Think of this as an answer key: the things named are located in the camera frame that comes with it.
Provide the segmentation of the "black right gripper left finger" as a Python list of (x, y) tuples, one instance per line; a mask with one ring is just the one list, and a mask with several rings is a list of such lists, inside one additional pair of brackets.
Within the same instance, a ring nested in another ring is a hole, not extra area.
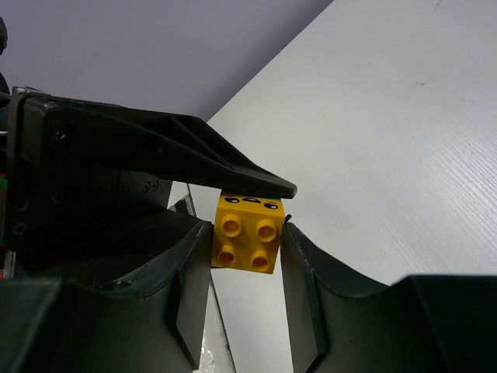
[(52, 253), (93, 260), (1, 282), (3, 372), (198, 369), (213, 227), (164, 211)]

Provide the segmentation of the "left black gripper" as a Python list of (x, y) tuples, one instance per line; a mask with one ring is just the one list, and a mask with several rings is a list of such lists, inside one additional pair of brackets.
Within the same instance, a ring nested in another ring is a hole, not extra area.
[(7, 103), (2, 238), (7, 278), (58, 276), (110, 261), (133, 270), (172, 247), (171, 180), (291, 199), (198, 117), (54, 97)]

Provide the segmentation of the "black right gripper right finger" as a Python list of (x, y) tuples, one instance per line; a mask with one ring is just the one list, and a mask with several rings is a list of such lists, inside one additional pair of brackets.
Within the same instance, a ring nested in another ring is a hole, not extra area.
[(296, 372), (494, 372), (496, 279), (410, 275), (386, 285), (283, 227)]

